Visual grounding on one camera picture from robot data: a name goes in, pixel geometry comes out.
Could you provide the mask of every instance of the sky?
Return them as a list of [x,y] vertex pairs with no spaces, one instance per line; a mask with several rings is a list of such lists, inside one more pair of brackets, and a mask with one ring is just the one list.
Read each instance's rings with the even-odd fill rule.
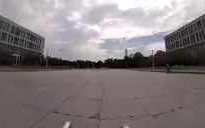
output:
[[205,0],[0,0],[0,14],[45,37],[66,60],[165,50],[164,36],[205,13]]

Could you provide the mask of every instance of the building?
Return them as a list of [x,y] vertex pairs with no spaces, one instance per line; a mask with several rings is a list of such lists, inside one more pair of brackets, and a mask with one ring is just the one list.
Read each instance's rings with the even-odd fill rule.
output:
[[39,63],[44,44],[44,37],[0,16],[0,63]]
[[205,64],[205,14],[165,37],[169,60]]

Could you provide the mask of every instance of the stain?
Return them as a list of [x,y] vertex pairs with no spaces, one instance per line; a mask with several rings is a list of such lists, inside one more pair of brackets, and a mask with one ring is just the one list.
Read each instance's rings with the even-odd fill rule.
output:
[[95,119],[96,120],[97,117],[96,116],[90,116],[89,119]]
[[134,118],[135,116],[127,116],[128,119],[132,119]]
[[100,101],[101,99],[99,99],[99,98],[89,98],[89,100],[98,102],[98,101]]
[[182,109],[182,108],[183,108],[182,106],[178,107],[178,109]]
[[75,116],[75,117],[83,117],[83,116],[81,116],[81,115],[78,115],[78,116]]
[[174,109],[171,109],[170,112],[175,112],[175,110],[174,110]]
[[59,111],[56,111],[56,110],[53,110],[53,113],[59,114],[60,112],[59,112]]
[[64,116],[71,116],[71,114],[62,114],[62,115],[64,115]]

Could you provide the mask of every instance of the concrete pavement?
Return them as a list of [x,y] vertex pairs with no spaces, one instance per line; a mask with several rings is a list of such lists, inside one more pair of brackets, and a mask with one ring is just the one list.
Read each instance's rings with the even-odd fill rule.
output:
[[205,75],[0,72],[0,128],[205,127]]

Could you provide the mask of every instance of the white building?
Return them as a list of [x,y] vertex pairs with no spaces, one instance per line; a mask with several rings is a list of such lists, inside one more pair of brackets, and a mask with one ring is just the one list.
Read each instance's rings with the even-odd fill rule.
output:
[[35,58],[38,61],[44,52],[44,37],[0,16],[0,60],[11,57],[14,62]]
[[167,35],[165,46],[168,53],[178,52],[182,57],[187,54],[205,61],[205,14]]

